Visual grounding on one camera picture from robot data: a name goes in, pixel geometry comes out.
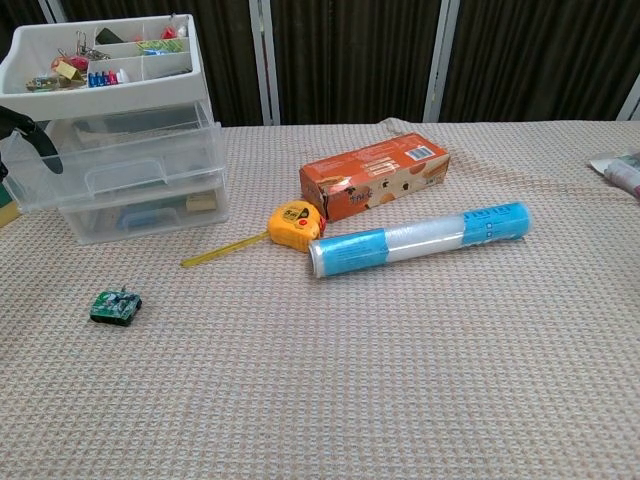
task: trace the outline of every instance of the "box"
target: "box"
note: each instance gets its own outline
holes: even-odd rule
[[[442,183],[449,153],[417,133],[300,169],[302,194],[330,222]]]

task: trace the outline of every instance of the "tape measure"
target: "tape measure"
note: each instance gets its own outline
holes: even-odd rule
[[[240,250],[267,237],[271,237],[274,243],[286,245],[306,253],[309,250],[311,241],[322,236],[326,225],[325,218],[320,215],[316,207],[309,202],[295,200],[279,206],[273,212],[267,222],[267,230],[265,232],[203,253],[197,257],[187,258],[180,262],[180,265],[183,267],[195,267],[214,258]]]

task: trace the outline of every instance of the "drawer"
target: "drawer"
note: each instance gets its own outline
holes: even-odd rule
[[[2,144],[4,184],[22,212],[82,204],[114,192],[163,191],[225,168],[222,129],[200,103],[50,122],[62,173],[18,133]]]
[[[198,188],[137,203],[60,208],[81,244],[125,240],[224,222],[229,217],[223,176]]]

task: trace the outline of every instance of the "table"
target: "table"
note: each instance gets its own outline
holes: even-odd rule
[[[263,242],[298,167],[416,131],[443,185],[327,235],[521,200],[525,239],[316,279]],[[226,224],[79,246],[56,212],[0,231],[3,478],[640,476],[640,208],[587,166],[640,123],[230,128]],[[96,324],[98,292],[144,306]]]

